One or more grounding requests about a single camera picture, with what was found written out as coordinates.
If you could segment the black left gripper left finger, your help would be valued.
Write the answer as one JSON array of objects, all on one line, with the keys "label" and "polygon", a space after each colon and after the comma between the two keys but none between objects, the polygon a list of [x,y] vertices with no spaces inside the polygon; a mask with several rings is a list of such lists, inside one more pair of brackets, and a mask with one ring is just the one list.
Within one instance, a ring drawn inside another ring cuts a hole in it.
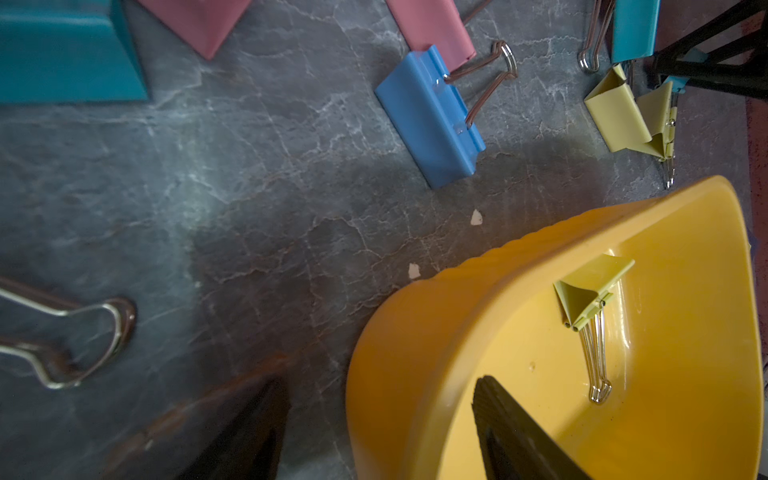
[{"label": "black left gripper left finger", "polygon": [[276,478],[289,410],[286,382],[270,379],[178,477]]}]

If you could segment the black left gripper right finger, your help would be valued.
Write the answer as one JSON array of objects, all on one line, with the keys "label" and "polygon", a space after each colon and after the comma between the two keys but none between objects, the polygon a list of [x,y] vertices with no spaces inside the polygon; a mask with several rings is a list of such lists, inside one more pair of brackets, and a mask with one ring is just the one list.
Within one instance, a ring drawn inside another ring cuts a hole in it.
[{"label": "black left gripper right finger", "polygon": [[476,381],[472,412],[488,479],[588,477],[494,377]]}]

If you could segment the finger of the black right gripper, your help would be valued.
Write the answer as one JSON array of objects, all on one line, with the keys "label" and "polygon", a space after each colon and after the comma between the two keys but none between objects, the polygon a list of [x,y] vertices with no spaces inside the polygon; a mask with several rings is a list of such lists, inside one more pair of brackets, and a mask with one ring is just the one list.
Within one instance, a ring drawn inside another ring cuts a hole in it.
[{"label": "finger of the black right gripper", "polygon": [[[759,16],[759,27],[705,54],[701,61],[685,56],[700,44]],[[694,88],[767,99],[767,2],[739,1],[692,33],[656,52],[648,67],[653,78],[682,78]]]}]

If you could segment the teal binder clip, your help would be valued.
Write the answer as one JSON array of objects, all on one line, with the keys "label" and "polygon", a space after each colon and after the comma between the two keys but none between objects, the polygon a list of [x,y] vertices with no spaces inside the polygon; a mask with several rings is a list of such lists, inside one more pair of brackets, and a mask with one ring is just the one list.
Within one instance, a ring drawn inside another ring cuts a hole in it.
[{"label": "teal binder clip", "polygon": [[577,55],[580,69],[586,73],[599,70],[599,53],[610,26],[613,26],[610,54],[613,63],[651,56],[660,6],[660,0],[596,0],[584,45]]},{"label": "teal binder clip", "polygon": [[128,344],[138,314],[124,297],[78,303],[7,277],[1,279],[1,298],[57,324],[42,340],[1,338],[1,354],[26,362],[49,390],[77,387],[115,358]]},{"label": "teal binder clip", "polygon": [[120,1],[3,1],[3,104],[149,98]]}]

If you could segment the yellow binder clip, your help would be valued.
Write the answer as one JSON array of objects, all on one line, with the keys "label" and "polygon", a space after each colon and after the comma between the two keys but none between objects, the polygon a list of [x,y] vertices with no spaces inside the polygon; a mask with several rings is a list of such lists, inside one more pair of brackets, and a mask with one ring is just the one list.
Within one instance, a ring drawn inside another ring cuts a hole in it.
[{"label": "yellow binder clip", "polygon": [[675,181],[677,99],[674,84],[664,82],[636,100],[651,135],[651,140],[643,144],[639,151],[657,158],[666,189],[670,189]]},{"label": "yellow binder clip", "polygon": [[607,377],[605,309],[615,296],[611,289],[634,265],[634,259],[601,254],[553,284],[565,314],[563,325],[581,341],[589,400],[598,405],[612,391]]},{"label": "yellow binder clip", "polygon": [[651,141],[652,136],[620,65],[607,72],[584,103],[610,152]]}]

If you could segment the yellow plastic storage box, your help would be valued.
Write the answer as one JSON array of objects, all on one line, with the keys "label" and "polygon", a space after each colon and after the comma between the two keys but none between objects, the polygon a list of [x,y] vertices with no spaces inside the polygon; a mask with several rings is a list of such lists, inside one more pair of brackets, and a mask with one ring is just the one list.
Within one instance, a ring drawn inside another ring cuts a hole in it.
[{"label": "yellow plastic storage box", "polygon": [[754,479],[764,415],[732,185],[602,207],[418,280],[355,347],[361,479]]}]

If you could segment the pink binder clip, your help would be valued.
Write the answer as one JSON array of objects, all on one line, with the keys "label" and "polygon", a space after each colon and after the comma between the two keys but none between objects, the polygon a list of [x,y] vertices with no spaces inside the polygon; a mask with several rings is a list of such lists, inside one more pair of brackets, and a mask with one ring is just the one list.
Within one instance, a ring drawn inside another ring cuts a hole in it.
[{"label": "pink binder clip", "polygon": [[480,1],[461,16],[451,0],[386,0],[410,49],[426,51],[436,46],[450,72],[476,56],[466,24],[490,3]]},{"label": "pink binder clip", "polygon": [[251,0],[138,0],[206,60],[212,60]]}]

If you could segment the blue binder clip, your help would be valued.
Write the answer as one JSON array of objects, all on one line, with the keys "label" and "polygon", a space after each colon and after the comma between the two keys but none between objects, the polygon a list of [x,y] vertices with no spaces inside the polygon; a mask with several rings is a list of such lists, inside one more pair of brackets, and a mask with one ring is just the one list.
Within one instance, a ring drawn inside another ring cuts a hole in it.
[{"label": "blue binder clip", "polygon": [[[503,59],[499,72],[477,102],[468,108],[455,82]],[[476,117],[494,91],[518,77],[516,58],[496,40],[484,60],[454,72],[437,46],[413,51],[375,88],[374,93],[432,189],[472,176],[485,142]]]}]

